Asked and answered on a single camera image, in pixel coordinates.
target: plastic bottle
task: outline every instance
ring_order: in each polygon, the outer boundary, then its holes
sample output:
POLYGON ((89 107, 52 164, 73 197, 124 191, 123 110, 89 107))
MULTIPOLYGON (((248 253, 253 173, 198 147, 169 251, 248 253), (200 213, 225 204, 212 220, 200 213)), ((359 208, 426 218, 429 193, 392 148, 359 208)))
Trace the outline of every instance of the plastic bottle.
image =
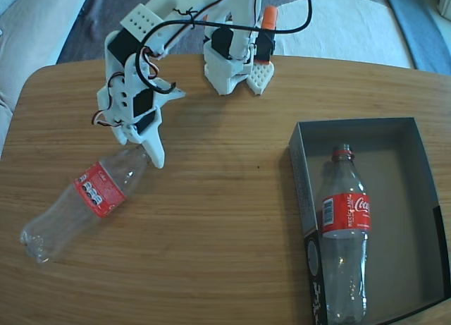
POLYGON ((359 324, 367 308, 366 249, 371 230, 370 203, 347 144, 333 150, 333 177, 322 199, 321 259, 328 323, 359 324))
POLYGON ((134 193, 149 162, 140 145, 87 169, 47 212, 23 228, 20 241, 27 253, 38 263, 55 259, 70 240, 97 225, 134 193))

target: wood grain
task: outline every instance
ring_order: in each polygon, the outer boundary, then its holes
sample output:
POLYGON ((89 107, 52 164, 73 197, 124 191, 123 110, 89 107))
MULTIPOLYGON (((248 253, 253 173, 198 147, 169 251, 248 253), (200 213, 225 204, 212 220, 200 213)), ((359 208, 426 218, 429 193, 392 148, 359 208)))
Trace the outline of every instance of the wood grain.
MULTIPOLYGON (((218 97, 201 56, 161 76, 186 98, 163 109, 163 170, 64 258, 37 266, 18 242, 72 178, 121 147, 90 125, 103 61, 38 71, 0 161, 0 323, 310 324, 302 232, 286 150, 297 121, 414 116, 451 234, 451 78, 364 63, 274 58, 261 97, 218 97)), ((449 324, 451 302, 403 324, 449 324)))

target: robotic arm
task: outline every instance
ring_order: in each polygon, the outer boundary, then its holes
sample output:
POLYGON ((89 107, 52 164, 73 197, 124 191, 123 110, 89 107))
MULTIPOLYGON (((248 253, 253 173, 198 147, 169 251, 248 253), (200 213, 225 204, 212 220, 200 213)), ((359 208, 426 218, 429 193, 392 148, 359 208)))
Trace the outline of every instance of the robotic arm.
MULTIPOLYGON (((256 27, 260 10, 261 0, 151 0, 138 5, 121 21, 123 29, 106 38, 107 82, 97 94, 99 111, 93 124, 110 126, 122 145, 127 141, 142 144, 154 165, 163 168, 165 154, 158 132, 161 108, 185 93, 159 78, 150 58, 165 57, 194 20, 208 16, 209 22, 226 23, 231 13, 234 25, 256 27), (164 25, 171 21, 180 24, 164 25)), ((243 80, 256 94, 264 91, 274 74, 269 61, 273 44, 264 53, 259 51, 264 62, 255 63, 257 33, 208 27, 205 36, 204 73, 220 95, 230 94, 243 80)))

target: coca-cola label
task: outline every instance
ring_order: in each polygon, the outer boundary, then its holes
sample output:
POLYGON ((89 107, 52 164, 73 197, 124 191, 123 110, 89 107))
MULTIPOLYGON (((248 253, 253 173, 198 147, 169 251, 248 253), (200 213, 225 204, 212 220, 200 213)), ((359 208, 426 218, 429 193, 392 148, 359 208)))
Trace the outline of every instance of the coca-cola label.
POLYGON ((99 162, 75 179, 73 184, 86 205, 100 218, 107 217, 126 198, 99 162))
POLYGON ((323 233, 337 230, 371 230, 369 196, 342 193, 327 197, 322 209, 323 233))

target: open box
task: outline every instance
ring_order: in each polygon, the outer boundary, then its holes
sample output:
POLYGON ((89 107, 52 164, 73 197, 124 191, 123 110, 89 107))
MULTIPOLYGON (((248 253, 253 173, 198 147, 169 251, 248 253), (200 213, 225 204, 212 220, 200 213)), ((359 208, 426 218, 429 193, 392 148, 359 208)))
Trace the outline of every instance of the open box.
POLYGON ((413 118, 298 123, 290 140, 315 324, 327 324, 314 202, 332 149, 350 144, 371 197, 363 324, 389 324, 451 297, 443 220, 413 118))

